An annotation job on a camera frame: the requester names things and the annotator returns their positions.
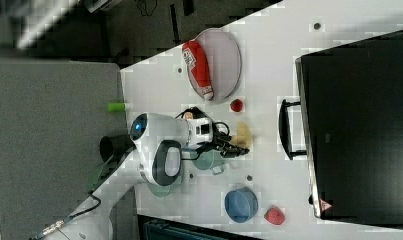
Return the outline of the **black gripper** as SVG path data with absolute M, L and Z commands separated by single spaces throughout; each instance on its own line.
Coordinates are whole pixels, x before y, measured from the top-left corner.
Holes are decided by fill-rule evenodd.
M 233 148 L 228 149 L 231 145 L 238 144 L 237 135 L 225 135 L 221 132 L 214 133 L 211 142 L 202 142 L 201 146 L 198 148 L 198 153 L 209 152 L 211 150 L 216 150 L 220 152 L 223 158 L 235 158 L 241 155 L 246 155 L 250 152 L 249 149 Z

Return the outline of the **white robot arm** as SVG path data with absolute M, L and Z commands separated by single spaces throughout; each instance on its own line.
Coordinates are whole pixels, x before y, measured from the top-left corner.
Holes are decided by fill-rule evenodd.
M 185 151 L 201 156 L 214 150 L 223 158 L 250 152 L 253 138 L 246 124 L 240 123 L 236 134 L 222 132 L 220 125 L 196 107 L 176 117 L 157 113 L 137 116 L 129 130 L 134 149 L 116 170 L 70 215 L 29 240 L 112 240 L 110 213 L 117 202 L 137 184 L 173 184 Z

